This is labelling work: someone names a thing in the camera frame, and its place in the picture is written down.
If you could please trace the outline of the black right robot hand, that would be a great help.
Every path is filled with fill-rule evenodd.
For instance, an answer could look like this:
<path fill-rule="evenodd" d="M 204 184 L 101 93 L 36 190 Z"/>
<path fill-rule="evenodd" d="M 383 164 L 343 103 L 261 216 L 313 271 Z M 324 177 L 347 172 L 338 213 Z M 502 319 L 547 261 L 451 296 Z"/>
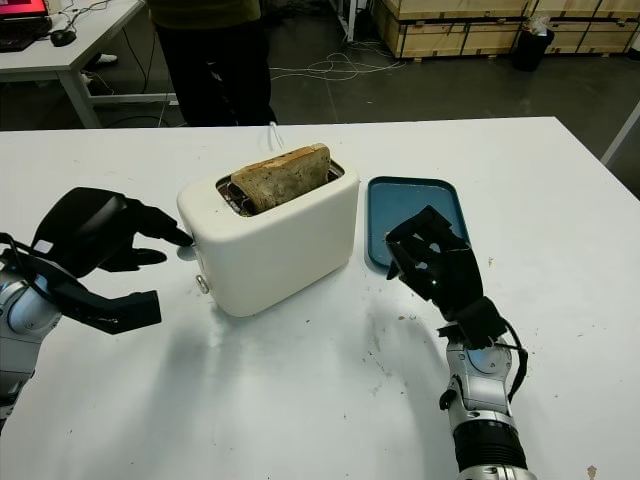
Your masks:
<path fill-rule="evenodd" d="M 402 222 L 385 236 L 391 263 L 389 280 L 397 278 L 446 320 L 483 297 L 475 255 L 455 235 L 451 223 L 432 206 Z"/>

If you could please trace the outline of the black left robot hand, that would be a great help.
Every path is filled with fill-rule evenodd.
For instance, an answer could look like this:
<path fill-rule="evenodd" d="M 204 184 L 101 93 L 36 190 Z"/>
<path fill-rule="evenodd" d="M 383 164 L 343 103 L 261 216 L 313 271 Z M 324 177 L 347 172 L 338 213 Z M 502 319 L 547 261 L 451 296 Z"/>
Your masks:
<path fill-rule="evenodd" d="M 76 278 L 95 269 L 136 271 L 166 260 L 157 250 L 135 248 L 138 234 L 189 247 L 193 239 L 164 211 L 113 191 L 76 187 L 39 224 L 31 248 Z"/>

